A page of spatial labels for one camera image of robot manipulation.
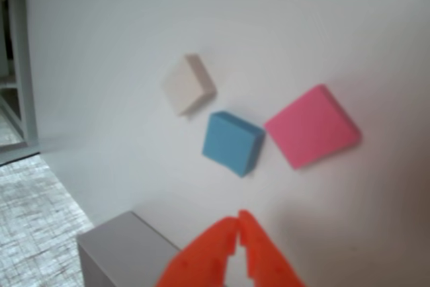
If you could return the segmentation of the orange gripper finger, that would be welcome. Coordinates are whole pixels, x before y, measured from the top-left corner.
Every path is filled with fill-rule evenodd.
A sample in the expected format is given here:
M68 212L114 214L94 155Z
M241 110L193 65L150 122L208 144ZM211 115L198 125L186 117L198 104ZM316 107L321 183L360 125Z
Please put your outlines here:
M247 275L255 286L304 286L293 267L247 210L239 212L239 239L246 249Z
M235 217L214 223L169 262L157 286L223 286L238 232L239 221Z

